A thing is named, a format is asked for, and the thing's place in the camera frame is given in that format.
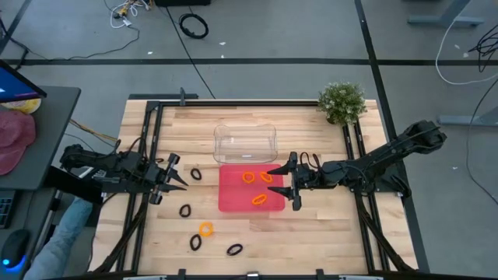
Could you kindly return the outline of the dark grey desk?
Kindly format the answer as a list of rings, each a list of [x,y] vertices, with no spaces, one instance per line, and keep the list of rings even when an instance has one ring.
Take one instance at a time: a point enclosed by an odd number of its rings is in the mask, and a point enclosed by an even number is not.
[[[33,113],[37,136],[12,172],[0,176],[0,190],[35,191],[43,187],[81,89],[42,86],[47,94]]]

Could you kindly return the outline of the green potted plant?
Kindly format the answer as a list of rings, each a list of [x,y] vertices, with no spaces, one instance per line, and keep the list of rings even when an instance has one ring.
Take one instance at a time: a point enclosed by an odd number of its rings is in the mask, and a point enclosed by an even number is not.
[[[331,124],[352,124],[367,112],[364,90],[356,83],[329,83],[319,92],[317,110],[325,113]]]

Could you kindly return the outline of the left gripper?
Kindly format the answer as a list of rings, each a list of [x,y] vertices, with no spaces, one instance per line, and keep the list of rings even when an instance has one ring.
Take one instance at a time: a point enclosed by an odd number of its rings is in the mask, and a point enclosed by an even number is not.
[[[148,184],[152,185],[152,190],[150,191],[149,203],[153,205],[159,205],[162,201],[162,193],[170,191],[185,191],[185,188],[178,187],[170,184],[170,180],[173,179],[185,186],[188,184],[180,177],[174,166],[178,164],[180,157],[178,154],[171,153],[167,159],[167,168],[161,168],[158,163],[153,159],[149,164],[144,177]]]

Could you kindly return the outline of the black flat bar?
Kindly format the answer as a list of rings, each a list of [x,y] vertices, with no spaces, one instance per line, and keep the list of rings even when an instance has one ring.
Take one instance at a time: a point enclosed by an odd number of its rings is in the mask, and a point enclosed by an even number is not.
[[[101,205],[103,202],[101,188],[97,182],[81,179],[53,166],[47,172],[44,179],[44,186],[73,194],[95,205]]]

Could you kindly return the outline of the grey desk foot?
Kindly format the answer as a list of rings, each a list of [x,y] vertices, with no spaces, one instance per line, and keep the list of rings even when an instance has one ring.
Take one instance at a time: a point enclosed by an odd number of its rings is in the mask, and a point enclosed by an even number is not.
[[[477,27],[485,22],[483,18],[463,16],[462,12],[471,0],[452,0],[446,10],[439,16],[410,16],[408,24],[431,25],[448,28],[455,27]]]
[[[498,107],[485,112],[482,115],[463,116],[463,115],[440,115],[437,122],[442,125],[475,125],[482,127],[498,127]]]

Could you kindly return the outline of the black aluminium table frame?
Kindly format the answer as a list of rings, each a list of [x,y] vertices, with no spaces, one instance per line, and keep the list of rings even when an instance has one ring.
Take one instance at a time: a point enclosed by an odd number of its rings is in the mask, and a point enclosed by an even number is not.
[[[188,182],[185,191],[165,194],[147,210],[142,245],[127,249],[125,264],[140,275],[189,276],[364,274],[367,271],[356,201],[345,187],[303,191],[302,208],[286,202],[281,212],[223,213],[218,209],[219,167],[213,159],[213,130],[219,124],[272,124],[277,131],[277,161],[284,164],[292,151],[316,154],[320,161],[345,159],[342,129],[329,124],[314,100],[190,100],[183,107],[167,107],[162,116],[158,153],[180,156],[178,171]],[[198,168],[201,180],[190,171]],[[182,218],[182,205],[191,215]],[[211,222],[211,236],[192,251],[190,238]],[[240,243],[235,256],[226,250]]]

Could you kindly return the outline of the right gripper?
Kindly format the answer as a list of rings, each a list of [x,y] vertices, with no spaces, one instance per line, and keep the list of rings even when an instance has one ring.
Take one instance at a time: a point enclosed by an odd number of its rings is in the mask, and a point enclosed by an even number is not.
[[[301,163],[301,156],[296,152],[289,154],[289,162],[284,166],[269,170],[267,174],[291,173],[291,187],[268,187],[270,191],[281,194],[292,201],[293,211],[299,211],[302,206],[301,189],[315,189],[320,184],[321,164],[316,154],[312,154],[315,164]]]

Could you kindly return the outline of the red mat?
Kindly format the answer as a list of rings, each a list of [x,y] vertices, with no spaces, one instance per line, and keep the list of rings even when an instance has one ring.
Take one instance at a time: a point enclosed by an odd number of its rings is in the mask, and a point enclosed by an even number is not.
[[[281,194],[270,191],[268,187],[282,187],[283,177],[272,175],[273,182],[266,183],[260,172],[268,172],[279,164],[222,165],[219,168],[219,210],[221,212],[281,212],[285,199]],[[252,205],[254,197],[266,194],[263,205]]]

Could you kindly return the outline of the yellow round object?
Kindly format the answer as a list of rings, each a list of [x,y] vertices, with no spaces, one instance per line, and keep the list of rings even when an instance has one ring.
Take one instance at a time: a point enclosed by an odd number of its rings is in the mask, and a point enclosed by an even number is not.
[[[41,105],[41,98],[32,100],[19,100],[8,103],[2,103],[2,106],[10,110],[18,110],[24,114],[32,114],[39,109]]]

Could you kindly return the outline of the person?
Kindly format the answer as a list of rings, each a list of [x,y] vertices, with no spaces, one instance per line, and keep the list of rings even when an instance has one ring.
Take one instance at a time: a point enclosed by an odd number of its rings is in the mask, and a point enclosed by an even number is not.
[[[61,278],[72,246],[82,232],[93,204],[76,197],[61,217],[49,241],[34,258],[23,280]]]

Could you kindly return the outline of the maroon cap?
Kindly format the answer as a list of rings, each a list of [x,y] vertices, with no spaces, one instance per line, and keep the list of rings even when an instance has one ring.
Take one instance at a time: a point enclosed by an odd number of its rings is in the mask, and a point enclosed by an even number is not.
[[[36,125],[30,114],[18,110],[0,112],[0,176],[18,165],[35,138]]]

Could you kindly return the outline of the black keyboard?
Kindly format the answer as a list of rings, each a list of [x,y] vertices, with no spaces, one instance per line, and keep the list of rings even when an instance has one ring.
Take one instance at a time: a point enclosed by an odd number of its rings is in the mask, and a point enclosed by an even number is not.
[[[16,191],[0,191],[0,229],[7,229],[13,217]]]

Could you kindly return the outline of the black computer mouse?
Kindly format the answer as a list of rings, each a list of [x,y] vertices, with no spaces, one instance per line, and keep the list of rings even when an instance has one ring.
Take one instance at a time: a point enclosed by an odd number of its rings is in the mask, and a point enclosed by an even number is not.
[[[8,273],[19,273],[26,260],[26,249],[30,240],[27,229],[12,232],[0,250],[0,267]]]

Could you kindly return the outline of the clear plastic bin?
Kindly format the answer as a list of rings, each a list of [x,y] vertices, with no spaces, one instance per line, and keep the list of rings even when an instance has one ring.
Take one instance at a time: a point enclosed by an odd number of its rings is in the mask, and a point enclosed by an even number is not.
[[[219,164],[271,163],[278,157],[276,128],[272,124],[220,124],[213,138],[213,158]]]

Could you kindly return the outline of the black box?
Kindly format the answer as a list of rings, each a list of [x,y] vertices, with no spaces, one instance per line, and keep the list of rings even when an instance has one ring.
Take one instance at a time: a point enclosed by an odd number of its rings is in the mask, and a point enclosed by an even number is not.
[[[212,0],[153,0],[157,6],[193,6],[193,5],[210,5]]]

